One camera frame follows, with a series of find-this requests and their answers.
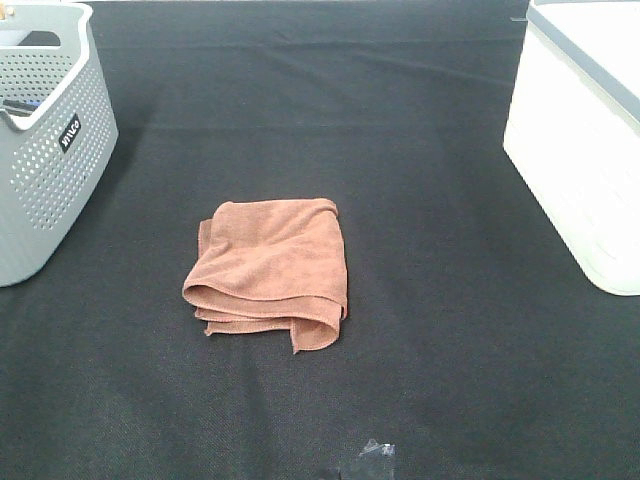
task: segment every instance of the white plastic bin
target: white plastic bin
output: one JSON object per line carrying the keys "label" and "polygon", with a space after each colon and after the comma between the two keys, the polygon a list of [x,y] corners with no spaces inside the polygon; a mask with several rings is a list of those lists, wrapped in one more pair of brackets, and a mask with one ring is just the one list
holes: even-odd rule
{"label": "white plastic bin", "polygon": [[[0,46],[0,286],[45,264],[118,136],[88,23],[92,9],[20,2],[4,12],[0,31],[53,32],[60,45]],[[20,116],[8,105],[33,111]]]}
{"label": "white plastic bin", "polygon": [[587,277],[640,294],[640,2],[532,0],[504,147]]}

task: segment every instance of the brown microfiber towel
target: brown microfiber towel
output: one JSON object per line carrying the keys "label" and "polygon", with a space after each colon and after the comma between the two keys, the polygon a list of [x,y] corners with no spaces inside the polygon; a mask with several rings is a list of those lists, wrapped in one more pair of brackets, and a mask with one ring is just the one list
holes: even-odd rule
{"label": "brown microfiber towel", "polygon": [[330,200],[222,204],[200,223],[184,288],[205,333],[291,332],[294,353],[338,339],[347,267]]}

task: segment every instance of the towel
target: towel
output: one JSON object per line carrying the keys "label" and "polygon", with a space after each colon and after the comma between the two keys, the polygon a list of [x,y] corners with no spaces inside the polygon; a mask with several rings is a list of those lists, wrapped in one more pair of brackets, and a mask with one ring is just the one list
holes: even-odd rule
{"label": "towel", "polygon": [[205,334],[290,330],[293,351],[319,350],[347,314],[338,209],[327,199],[222,204],[200,223],[183,287]]}

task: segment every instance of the black tablecloth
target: black tablecloth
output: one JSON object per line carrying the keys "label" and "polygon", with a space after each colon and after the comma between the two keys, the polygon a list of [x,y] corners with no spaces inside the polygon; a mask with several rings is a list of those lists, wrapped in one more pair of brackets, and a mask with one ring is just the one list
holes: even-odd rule
{"label": "black tablecloth", "polygon": [[[522,0],[98,3],[120,127],[47,266],[0,290],[0,478],[639,478],[640,299],[581,273],[502,150]],[[340,340],[203,335],[227,200],[324,196]]]}

